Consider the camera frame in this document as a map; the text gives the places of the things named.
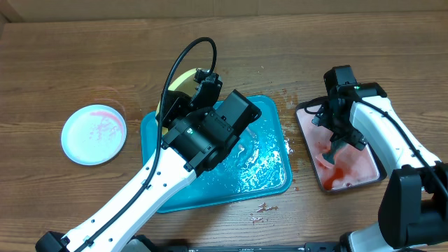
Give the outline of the yellow plate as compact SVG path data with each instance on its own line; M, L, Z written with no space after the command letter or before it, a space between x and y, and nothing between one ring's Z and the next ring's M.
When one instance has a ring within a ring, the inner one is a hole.
M197 92L195 88L198 86L198 83L194 81L196 72L196 69L190 69L185 73L182 73L168 87L168 91L180 92L182 94L166 94L164 101L164 111L168 111L178 97L188 96L186 105L181 105L181 107L179 108L180 111L177 112L175 118L179 116L185 117L190 112L189 101Z

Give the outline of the pink and green sponge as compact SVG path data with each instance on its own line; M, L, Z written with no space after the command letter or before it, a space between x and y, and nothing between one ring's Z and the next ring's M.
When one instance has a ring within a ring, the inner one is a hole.
M335 165L335 156L338 151L345 148L347 142L343 139L335 140L330 145L330 150L326 153L321 153L316 156L316 161L326 168L332 169Z

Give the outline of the light blue plate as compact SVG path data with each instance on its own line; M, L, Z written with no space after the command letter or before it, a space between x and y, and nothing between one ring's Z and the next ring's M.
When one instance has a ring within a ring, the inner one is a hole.
M96 166L113 159L122 149L127 127L122 115L110 106L85 106L65 122L61 146L73 162Z

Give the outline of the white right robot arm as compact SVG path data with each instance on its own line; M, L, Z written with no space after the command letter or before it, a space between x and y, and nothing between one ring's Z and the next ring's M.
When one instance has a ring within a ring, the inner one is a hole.
M378 83L343 83L327 89L313 124L332 132L334 162L344 144L369 145L389 181L371 226L340 237L336 251L418 251L447 240L447 164L404 126Z

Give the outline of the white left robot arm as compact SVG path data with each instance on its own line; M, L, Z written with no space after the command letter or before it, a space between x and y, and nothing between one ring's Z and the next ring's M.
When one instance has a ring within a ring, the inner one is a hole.
M84 223L66 234L44 234L36 251L121 251L168 199L224 161L260 109L237 90L216 106L222 85L218 74L202 69L170 83L147 163Z

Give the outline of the black tray with red water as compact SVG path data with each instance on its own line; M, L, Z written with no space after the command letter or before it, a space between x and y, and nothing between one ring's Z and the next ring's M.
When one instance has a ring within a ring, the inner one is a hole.
M333 133L312 123L314 116L305 112L305 103L297 105L295 116L299 125L311 167L319 188L325 193L336 193L359 188L386 178L386 171L370 146L362 151L347 144L335 154L335 164L329 166L322 154L330 150Z

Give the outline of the blue plastic tray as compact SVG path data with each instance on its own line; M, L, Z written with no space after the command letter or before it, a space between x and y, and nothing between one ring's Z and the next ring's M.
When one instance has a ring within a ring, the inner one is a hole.
M261 118L241 134L228 157L167 200L160 214L239 202L285 192L292 182L288 148L274 101L263 95L248 98Z

